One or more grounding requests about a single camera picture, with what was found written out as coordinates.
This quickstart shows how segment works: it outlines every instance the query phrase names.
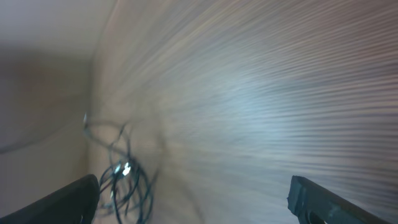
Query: black cable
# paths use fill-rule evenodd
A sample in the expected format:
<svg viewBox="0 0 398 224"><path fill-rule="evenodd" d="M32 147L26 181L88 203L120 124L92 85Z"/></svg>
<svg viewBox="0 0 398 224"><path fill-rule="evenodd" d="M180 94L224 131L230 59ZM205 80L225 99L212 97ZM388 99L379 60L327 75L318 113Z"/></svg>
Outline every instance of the black cable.
<svg viewBox="0 0 398 224"><path fill-rule="evenodd" d="M119 224L122 224L120 211L123 211L125 217L129 212L138 210L138 218L136 224L146 224L151 213L154 194L152 191L152 183L149 181L147 174L138 162L137 158L131 155L130 134L126 131L128 123L119 125L111 121L88 121L84 120L84 134L108 150L110 166L104 171L99 180L100 193L108 188L111 189L111 202L98 204L97 211L102 210L106 213L103 216L115 214ZM105 143L97 138L91 132L93 126L110 126L119 130L118 137L110 144ZM125 150L118 147L118 142L124 139L126 142ZM112 153L118 154L121 158L117 163L113 163ZM122 195L122 189L128 191ZM134 196L138 197L138 202L134 202Z"/></svg>

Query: wire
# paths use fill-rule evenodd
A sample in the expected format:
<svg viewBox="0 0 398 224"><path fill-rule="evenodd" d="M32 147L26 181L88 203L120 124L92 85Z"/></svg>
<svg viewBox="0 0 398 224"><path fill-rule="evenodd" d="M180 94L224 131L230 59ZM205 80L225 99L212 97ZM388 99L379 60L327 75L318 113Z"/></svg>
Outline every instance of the wire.
<svg viewBox="0 0 398 224"><path fill-rule="evenodd" d="M108 150L110 166L104 171L99 179L100 194L105 194L110 189L111 201L108 203L99 202L97 211L102 212L100 217L115 214L119 224L123 224L121 220L121 211L124 217L131 212L137 212L136 224L146 224L151 213L154 201L152 183L149 181L144 169L131 154L130 133L127 133L126 126L128 123L120 125L112 121L88 121L84 120L84 134L87 138L105 147ZM91 132L93 126L110 126L119 130L118 137L107 144L100 138L97 138ZM124 140L125 150L118 146L121 140ZM119 160L113 162L112 153L119 155Z"/></svg>

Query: tangled cable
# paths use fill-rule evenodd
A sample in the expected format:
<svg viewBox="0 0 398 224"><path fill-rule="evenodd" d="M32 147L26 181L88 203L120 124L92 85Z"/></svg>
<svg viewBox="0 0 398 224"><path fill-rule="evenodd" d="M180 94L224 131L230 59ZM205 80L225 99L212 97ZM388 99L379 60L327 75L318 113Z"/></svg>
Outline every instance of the tangled cable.
<svg viewBox="0 0 398 224"><path fill-rule="evenodd" d="M122 224L121 212L124 213L125 219L127 219L128 213L136 212L136 224L145 224L150 217L154 201L152 182L148 179L138 160L131 155L131 131L127 133L127 124L119 125L111 121L88 121L85 116L84 134L108 150L110 163L99 180L99 188L101 196L106 189L110 188L111 201L108 203L100 201L96 215L105 217L115 213L118 223ZM118 137L112 143L107 144L93 135L90 129L93 126L117 128L119 129ZM118 143L122 139L126 142L126 150L118 147ZM120 157L117 162L113 162L112 153L116 153Z"/></svg>

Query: beige wall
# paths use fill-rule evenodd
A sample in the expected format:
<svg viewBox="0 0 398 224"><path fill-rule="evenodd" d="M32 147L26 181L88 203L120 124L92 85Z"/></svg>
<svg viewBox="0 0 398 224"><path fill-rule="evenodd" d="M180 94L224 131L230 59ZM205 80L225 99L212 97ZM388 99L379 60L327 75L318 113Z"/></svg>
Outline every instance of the beige wall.
<svg viewBox="0 0 398 224"><path fill-rule="evenodd" d="M89 61L1 52L0 217L87 173L81 122L90 72Z"/></svg>

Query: brown wood grain surface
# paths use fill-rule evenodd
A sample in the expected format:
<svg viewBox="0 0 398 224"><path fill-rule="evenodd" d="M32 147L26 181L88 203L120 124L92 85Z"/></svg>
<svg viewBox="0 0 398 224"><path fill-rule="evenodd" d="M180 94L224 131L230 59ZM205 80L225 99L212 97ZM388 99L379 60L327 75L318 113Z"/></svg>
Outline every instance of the brown wood grain surface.
<svg viewBox="0 0 398 224"><path fill-rule="evenodd" d="M152 223L298 223L292 175L398 223L398 1L120 0L94 79Z"/></svg>

